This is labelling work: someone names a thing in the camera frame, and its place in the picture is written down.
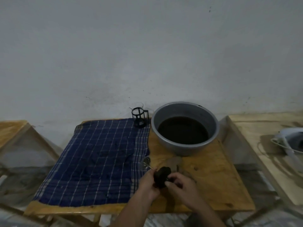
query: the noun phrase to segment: gray metal basin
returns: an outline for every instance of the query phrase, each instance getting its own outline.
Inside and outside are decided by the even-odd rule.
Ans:
[[[200,122],[206,128],[209,139],[202,143],[187,145],[175,143],[164,138],[157,130],[159,125],[164,120],[176,116],[185,116]],[[173,102],[159,107],[152,116],[151,127],[158,136],[160,143],[176,155],[180,156],[189,156],[196,153],[210,144],[219,133],[219,122],[213,113],[200,105],[187,102]]]

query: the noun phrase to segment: human hand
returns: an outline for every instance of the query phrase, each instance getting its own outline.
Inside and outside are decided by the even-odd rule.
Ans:
[[[201,204],[204,203],[204,200],[199,194],[196,183],[178,172],[171,173],[168,178],[175,179],[174,183],[165,182],[169,191],[175,194],[189,209],[198,212]]]
[[[143,175],[143,177],[140,179],[139,182],[139,188],[138,191],[142,192],[144,195],[147,196],[147,198],[152,202],[155,200],[159,194],[160,190],[159,188],[155,188],[153,186],[154,184],[154,173],[157,170],[157,168],[150,169]]]

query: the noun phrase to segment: dark liquid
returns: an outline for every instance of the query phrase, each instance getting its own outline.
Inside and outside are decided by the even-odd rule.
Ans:
[[[180,144],[191,145],[208,140],[207,130],[201,123],[183,116],[164,120],[158,132],[168,140]]]

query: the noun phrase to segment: plaid towel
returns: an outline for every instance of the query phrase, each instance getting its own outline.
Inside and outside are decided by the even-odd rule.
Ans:
[[[78,125],[34,200],[74,207],[128,202],[144,174],[149,129],[135,128],[132,119]]]

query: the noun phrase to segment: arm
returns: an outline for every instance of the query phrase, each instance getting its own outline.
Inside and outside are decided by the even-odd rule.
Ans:
[[[149,207],[160,194],[159,189],[153,187],[155,170],[149,170],[142,177],[138,190],[110,225],[111,227],[141,227],[144,225]]]
[[[193,180],[180,173],[172,173],[168,177],[175,179],[174,183],[165,182],[169,191],[180,198],[184,205],[198,214],[203,226],[226,227],[216,212],[199,195],[196,183]]]

